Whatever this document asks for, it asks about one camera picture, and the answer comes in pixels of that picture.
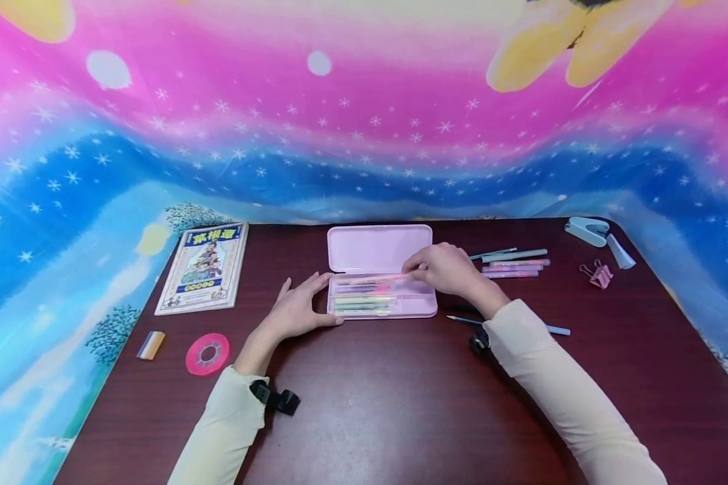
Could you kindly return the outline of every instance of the desk surface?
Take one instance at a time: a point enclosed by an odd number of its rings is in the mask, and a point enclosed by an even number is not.
[[[650,449],[670,484],[728,484],[728,378],[623,232],[639,261],[617,269],[609,249],[564,233],[564,220],[430,223],[434,240],[470,254],[547,247],[536,279],[499,280],[550,325]],[[57,484],[164,484],[217,376],[185,370],[197,337],[220,332],[233,362],[287,276],[328,267],[327,226],[252,226],[237,307],[154,317],[166,268],[57,477]],[[578,271],[596,257],[615,274],[599,290]],[[568,484],[572,456],[523,391],[466,346],[440,296],[425,320],[358,321],[286,342],[269,373],[302,398],[293,418],[268,418],[238,483]],[[317,308],[325,308],[325,293]],[[135,358],[166,332],[154,362]]]

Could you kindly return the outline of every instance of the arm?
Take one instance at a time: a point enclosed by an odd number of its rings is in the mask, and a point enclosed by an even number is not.
[[[402,271],[437,291],[465,298],[482,313],[493,355],[531,394],[590,485],[666,484],[603,390],[553,340],[526,303],[511,302],[495,282],[475,269],[463,250],[447,243],[425,247],[405,262]]]
[[[231,485],[253,444],[264,427],[265,406],[249,388],[263,377],[278,344],[316,327],[340,325],[342,319],[318,315],[312,298],[329,282],[329,274],[311,276],[289,290],[284,283],[270,315],[247,338],[235,363],[223,369],[208,397],[205,412],[186,441],[169,485]]]

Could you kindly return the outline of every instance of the hand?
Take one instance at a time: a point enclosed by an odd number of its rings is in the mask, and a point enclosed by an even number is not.
[[[342,325],[342,317],[321,315],[313,311],[313,297],[328,286],[330,277],[331,273],[319,276],[315,272],[293,290],[291,278],[288,278],[278,293],[278,300],[272,306],[272,311],[257,330],[266,332],[280,342],[318,327]]]
[[[443,293],[461,296],[486,319],[509,302],[499,286],[477,271],[469,255],[446,242],[426,246],[404,262],[402,272]]]

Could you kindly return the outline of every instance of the pink pencil case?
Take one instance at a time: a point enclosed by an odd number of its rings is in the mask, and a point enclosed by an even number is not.
[[[329,281],[327,313],[346,320],[436,315],[434,289],[399,276],[404,262],[431,241],[431,228],[425,224],[329,229],[329,268],[337,274]]]

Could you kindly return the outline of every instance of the pink tape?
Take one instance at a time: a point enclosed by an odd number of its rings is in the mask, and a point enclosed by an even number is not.
[[[202,359],[202,352],[212,348],[216,353],[208,360]],[[195,376],[207,376],[223,367],[229,358],[229,341],[221,333],[208,333],[191,344],[186,352],[186,369]]]

